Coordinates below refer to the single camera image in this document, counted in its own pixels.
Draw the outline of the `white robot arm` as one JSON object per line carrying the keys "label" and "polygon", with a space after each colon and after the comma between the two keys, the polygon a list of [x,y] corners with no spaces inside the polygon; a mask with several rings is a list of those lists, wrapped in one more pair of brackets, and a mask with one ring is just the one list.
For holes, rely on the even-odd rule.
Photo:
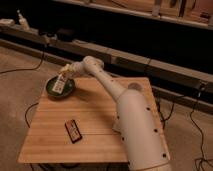
{"label": "white robot arm", "polygon": [[59,71],[67,77],[94,76],[116,103],[120,133],[130,171],[172,171],[170,159],[144,95],[122,86],[103,69],[101,60],[86,56]]}

